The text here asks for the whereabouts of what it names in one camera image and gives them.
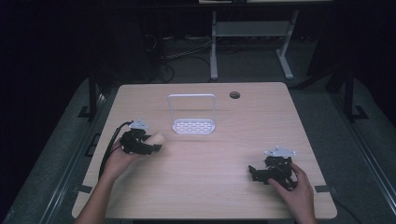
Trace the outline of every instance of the forearm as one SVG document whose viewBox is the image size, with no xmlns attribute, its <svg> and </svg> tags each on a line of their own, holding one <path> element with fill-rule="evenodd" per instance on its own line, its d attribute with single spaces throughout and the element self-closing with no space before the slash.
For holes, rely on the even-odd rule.
<svg viewBox="0 0 396 224">
<path fill-rule="evenodd" d="M 105 223 L 106 210 L 115 179 L 103 175 L 85 204 L 76 223 Z"/>
<path fill-rule="evenodd" d="M 317 224 L 317 220 L 315 217 L 299 217 L 296 218 L 296 223 L 297 224 Z"/>
</svg>

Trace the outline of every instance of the dark background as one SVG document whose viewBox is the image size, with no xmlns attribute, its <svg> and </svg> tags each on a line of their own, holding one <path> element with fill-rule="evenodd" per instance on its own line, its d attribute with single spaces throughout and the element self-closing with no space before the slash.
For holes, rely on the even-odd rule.
<svg viewBox="0 0 396 224">
<path fill-rule="evenodd" d="M 146 2 L 166 6 L 180 1 Z M 186 33 L 210 32 L 209 11 L 139 14 L 103 10 L 101 3 L 0 2 L 0 219 L 6 215 L 84 79 L 94 73 L 101 91 L 120 83 L 149 82 L 156 76 L 152 65 L 161 54 L 161 46 L 159 51 L 147 53 L 147 40 L 142 34 L 182 38 Z M 352 71 L 366 85 L 394 125 L 395 8 L 390 1 L 336 1 L 325 26 L 319 29 L 323 32 L 307 74 L 315 76 L 333 64 L 343 64 L 345 70 Z M 302 10 L 293 38 L 317 39 L 318 30 L 307 25 L 317 17 L 312 8 Z M 129 76 L 132 71 L 138 71 L 137 75 Z"/>
</svg>

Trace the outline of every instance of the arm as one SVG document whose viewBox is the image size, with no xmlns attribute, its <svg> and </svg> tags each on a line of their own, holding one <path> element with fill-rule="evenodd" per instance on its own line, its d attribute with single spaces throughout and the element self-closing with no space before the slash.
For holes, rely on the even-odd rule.
<svg viewBox="0 0 396 224">
<path fill-rule="evenodd" d="M 296 164 L 291 163 L 290 166 L 297 175 L 297 187 L 294 190 L 287 191 L 274 179 L 269 179 L 268 182 L 276 189 L 276 192 L 285 201 L 297 223 L 316 224 L 314 191 L 309 184 L 308 177 Z"/>
<path fill-rule="evenodd" d="M 78 215 L 76 223 L 105 223 L 107 205 L 114 183 L 126 171 L 128 166 L 140 157 L 142 155 L 124 153 L 120 149 L 120 140 L 113 145 L 105 170 L 96 184 L 90 199 Z"/>
</svg>

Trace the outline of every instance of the metal frame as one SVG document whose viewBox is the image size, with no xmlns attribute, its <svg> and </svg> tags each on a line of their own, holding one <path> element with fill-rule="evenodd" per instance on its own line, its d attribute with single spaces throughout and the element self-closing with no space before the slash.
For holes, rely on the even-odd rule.
<svg viewBox="0 0 396 224">
<path fill-rule="evenodd" d="M 276 56 L 279 59 L 286 79 L 293 79 L 293 73 L 285 56 L 298 13 L 299 10 L 294 10 L 289 21 L 217 21 L 216 11 L 213 11 L 210 78 L 216 80 L 219 77 L 216 57 L 218 36 L 285 36 L 282 47 L 276 50 Z"/>
<path fill-rule="evenodd" d="M 341 100 L 338 99 L 335 95 L 331 95 L 331 99 L 335 104 L 335 107 L 338 109 L 338 112 L 341 115 L 345 115 L 345 111 L 342 110 Z M 352 122 L 348 116 L 341 116 L 341 118 L 343 118 L 343 122 L 352 133 L 353 137 L 356 140 L 356 143 L 359 145 L 361 155 L 363 156 L 368 169 L 372 173 L 376 184 L 380 188 L 382 194 L 384 195 L 384 198 L 387 200 L 393 214 L 396 215 L 396 188 L 392 186 L 387 174 L 385 174 L 385 172 L 382 170 L 381 165 L 378 163 L 375 155 L 372 152 L 373 149 L 370 148 L 370 146 L 366 143 L 357 125 Z"/>
<path fill-rule="evenodd" d="M 99 115 L 103 112 L 103 107 L 106 103 L 106 98 L 104 95 L 100 94 L 98 99 L 95 101 L 96 107 L 96 115 L 93 116 L 90 122 L 87 122 L 87 125 L 84 127 L 84 133 L 82 134 L 78 146 L 74 150 L 67 166 L 64 169 L 64 173 L 56 186 L 55 190 L 52 192 L 49 203 L 45 212 L 43 213 L 40 221 L 38 223 L 53 223 L 56 216 L 58 215 L 58 210 L 64 200 L 64 196 L 67 193 L 67 190 L 70 187 L 71 181 L 73 179 L 73 173 L 78 166 L 78 162 L 80 158 L 82 158 L 85 154 L 86 148 L 90 147 L 91 141 L 89 136 L 94 136 L 94 127 L 99 121 Z"/>
</svg>

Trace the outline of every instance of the black cable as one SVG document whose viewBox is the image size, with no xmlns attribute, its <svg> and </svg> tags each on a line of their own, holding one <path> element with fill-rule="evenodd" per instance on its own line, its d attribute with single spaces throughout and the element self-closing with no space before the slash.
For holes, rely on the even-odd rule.
<svg viewBox="0 0 396 224">
<path fill-rule="evenodd" d="M 168 72 L 170 70 L 171 77 L 169 77 L 168 79 L 165 79 L 164 73 L 162 71 L 160 71 L 159 79 L 160 79 L 160 81 L 162 83 L 169 83 L 175 76 L 175 69 L 171 65 L 169 65 L 168 63 L 163 63 L 163 64 L 160 64 L 160 65 L 163 65 L 165 67 L 166 72 Z"/>
<path fill-rule="evenodd" d="M 210 63 L 207 60 L 205 60 L 205 59 L 203 59 L 201 57 L 198 57 L 198 56 L 184 56 L 184 57 L 181 57 L 179 59 L 189 59 L 189 58 L 201 60 L 201 61 L 203 61 L 204 63 L 206 63 L 210 67 Z"/>
<path fill-rule="evenodd" d="M 121 126 L 120 126 L 119 128 L 116 129 L 116 131 L 114 132 L 113 136 L 111 137 L 111 140 L 110 140 L 110 142 L 108 143 L 108 146 L 107 146 L 105 155 L 103 155 L 102 163 L 100 164 L 99 177 L 98 177 L 98 179 L 100 179 L 100 177 L 102 176 L 102 173 L 103 173 L 103 171 L 104 171 L 104 169 L 105 169 L 106 162 L 107 162 L 108 158 L 110 157 L 110 154 L 115 150 L 115 149 L 114 149 L 113 151 L 110 151 L 111 148 L 112 148 L 113 145 L 114 145 L 114 142 L 116 141 L 117 136 L 118 136 L 119 133 L 120 133 L 121 128 L 122 128 L 123 126 L 125 126 L 125 125 L 130 125 L 130 124 L 132 124 L 132 122 L 134 122 L 134 121 L 132 120 L 131 122 L 124 122 L 123 124 L 121 124 Z"/>
<path fill-rule="evenodd" d="M 242 46 L 240 44 L 237 44 L 231 40 L 224 39 L 222 41 L 218 41 L 218 49 L 216 50 L 216 53 L 218 54 L 235 54 L 238 52 L 243 51 Z"/>
<path fill-rule="evenodd" d="M 111 153 L 113 153 L 115 150 L 119 149 L 121 146 L 114 148 L 112 151 L 110 151 L 110 153 L 108 153 L 108 156 L 111 155 Z"/>
<path fill-rule="evenodd" d="M 165 60 L 175 60 L 175 59 L 183 58 L 186 55 L 191 55 L 191 54 L 194 54 L 194 53 L 204 53 L 204 50 L 207 50 L 207 52 L 209 52 L 209 50 L 210 50 L 210 41 L 207 42 L 206 44 L 202 45 L 202 46 L 199 46 L 199 47 L 196 47 L 196 48 L 193 48 L 193 49 L 188 49 L 188 50 L 186 50 L 184 52 L 180 52 L 180 53 L 177 53 L 177 54 L 174 54 L 174 55 L 164 56 L 163 58 Z"/>
<path fill-rule="evenodd" d="M 150 37 L 153 40 L 153 43 L 152 43 L 152 47 L 150 47 L 150 48 L 146 47 L 146 51 L 152 52 L 157 47 L 158 41 L 154 35 L 145 35 L 146 46 L 149 46 L 149 38 L 148 37 Z"/>
<path fill-rule="evenodd" d="M 355 216 L 355 214 L 353 214 L 352 211 L 350 211 L 345 205 L 343 205 L 342 203 L 338 202 L 336 199 L 332 198 L 332 200 L 340 207 L 342 207 L 347 213 L 349 213 L 357 223 L 361 224 L 362 222 L 358 219 L 357 216 Z"/>
</svg>

